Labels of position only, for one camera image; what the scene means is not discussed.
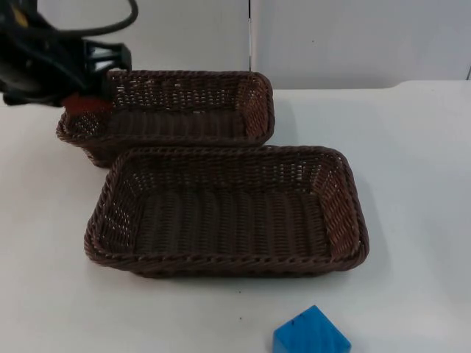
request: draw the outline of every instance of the wicker basket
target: wicker basket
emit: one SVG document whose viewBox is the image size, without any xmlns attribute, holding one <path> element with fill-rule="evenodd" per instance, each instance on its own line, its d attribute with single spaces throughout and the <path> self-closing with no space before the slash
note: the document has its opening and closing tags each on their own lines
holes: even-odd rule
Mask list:
<svg viewBox="0 0 471 353">
<path fill-rule="evenodd" d="M 261 146 L 275 125 L 272 86 L 245 71 L 112 71 L 113 109 L 63 114 L 59 139 L 109 167 L 136 146 Z"/>
<path fill-rule="evenodd" d="M 318 275 L 368 251 L 350 167 L 321 147 L 132 149 L 85 234 L 92 261 L 145 277 Z"/>
</svg>

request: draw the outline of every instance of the basket rim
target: basket rim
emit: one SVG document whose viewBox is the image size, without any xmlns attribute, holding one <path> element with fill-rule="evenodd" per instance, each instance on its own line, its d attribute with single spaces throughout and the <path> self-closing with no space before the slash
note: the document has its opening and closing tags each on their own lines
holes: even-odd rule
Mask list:
<svg viewBox="0 0 471 353">
<path fill-rule="evenodd" d="M 343 174 L 346 181 L 346 186 L 351 198 L 352 204 L 350 209 L 355 213 L 355 220 L 358 222 L 355 231 L 358 233 L 359 242 L 356 249 L 353 249 L 348 255 L 343 257 L 332 257 L 326 258 L 312 258 L 312 257 L 273 257 L 273 256 L 256 256 L 253 254 L 244 255 L 226 255 L 226 254 L 131 254 L 131 253 L 112 253 L 102 247 L 99 242 L 99 229 L 98 223 L 104 213 L 104 208 L 110 207 L 110 198 L 113 195 L 111 190 L 119 182 L 122 169 L 125 164 L 134 157 L 140 157 L 145 155 L 152 156 L 168 156 L 178 154 L 179 156 L 191 156 L 191 155 L 207 155 L 208 157 L 221 157 L 228 155 L 266 155 L 266 153 L 273 154 L 285 154 L 292 152 L 310 152 L 319 154 L 329 154 L 339 160 L 339 164 L 343 165 Z M 181 260 L 199 260 L 199 259 L 211 259 L 211 261 L 234 261 L 244 262 L 251 261 L 254 257 L 260 261 L 270 263 L 284 263 L 292 262 L 296 259 L 297 263 L 331 263 L 331 264 L 345 264 L 346 262 L 355 262 L 356 265 L 361 264 L 369 253 L 369 238 L 366 229 L 364 215 L 361 211 L 360 202 L 358 200 L 358 193 L 356 190 L 355 182 L 351 168 L 347 162 L 345 156 L 335 149 L 330 149 L 322 146 L 264 146 L 261 148 L 246 148 L 246 149 L 218 149 L 211 147 L 199 147 L 199 148 L 186 148 L 186 147 L 140 147 L 126 151 L 118 157 L 114 162 L 109 174 L 107 175 L 105 185 L 102 189 L 102 193 L 99 197 L 96 209 L 93 211 L 93 215 L 88 222 L 87 230 L 85 233 L 85 252 L 87 256 L 95 262 L 110 261 L 109 265 L 113 267 L 113 263 L 116 265 L 122 265 L 123 262 L 134 263 L 134 262 L 145 262 L 145 261 L 161 261 L 161 262 L 179 262 Z"/>
</svg>

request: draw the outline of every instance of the table surface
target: table surface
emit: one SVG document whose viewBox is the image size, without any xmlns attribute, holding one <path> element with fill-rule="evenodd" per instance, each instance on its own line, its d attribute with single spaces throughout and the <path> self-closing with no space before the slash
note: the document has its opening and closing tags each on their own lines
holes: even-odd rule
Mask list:
<svg viewBox="0 0 471 353">
<path fill-rule="evenodd" d="M 471 82 L 275 92 L 277 145 L 350 161 L 366 262 L 314 279 L 143 279 L 83 251 L 106 171 L 56 139 L 60 110 L 0 107 L 3 352 L 270 352 L 317 305 L 352 352 L 470 352 Z"/>
</svg>

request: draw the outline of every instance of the blue cube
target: blue cube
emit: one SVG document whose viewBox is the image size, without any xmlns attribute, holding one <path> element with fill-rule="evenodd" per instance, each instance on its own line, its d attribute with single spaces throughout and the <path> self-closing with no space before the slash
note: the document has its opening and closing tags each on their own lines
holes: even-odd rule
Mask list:
<svg viewBox="0 0 471 353">
<path fill-rule="evenodd" d="M 273 353 L 348 353 L 352 345 L 316 306 L 273 334 Z"/>
</svg>

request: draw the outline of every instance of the white wall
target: white wall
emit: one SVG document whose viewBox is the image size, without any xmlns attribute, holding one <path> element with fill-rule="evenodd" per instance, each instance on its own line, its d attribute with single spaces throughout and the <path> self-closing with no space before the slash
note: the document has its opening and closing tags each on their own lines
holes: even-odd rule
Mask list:
<svg viewBox="0 0 471 353">
<path fill-rule="evenodd" d="M 39 0 L 62 28 L 127 15 L 126 0 Z M 248 69 L 248 0 L 138 0 L 141 15 L 106 40 L 135 68 Z M 465 79 L 470 0 L 252 0 L 253 68 L 276 88 L 379 88 Z"/>
<path fill-rule="evenodd" d="M 252 0 L 253 68 L 277 88 L 465 79 L 469 0 Z"/>
<path fill-rule="evenodd" d="M 129 29 L 102 38 L 124 42 L 134 68 L 247 70 L 247 0 L 138 0 Z M 127 0 L 39 0 L 55 26 L 103 26 L 128 15 Z"/>
</svg>

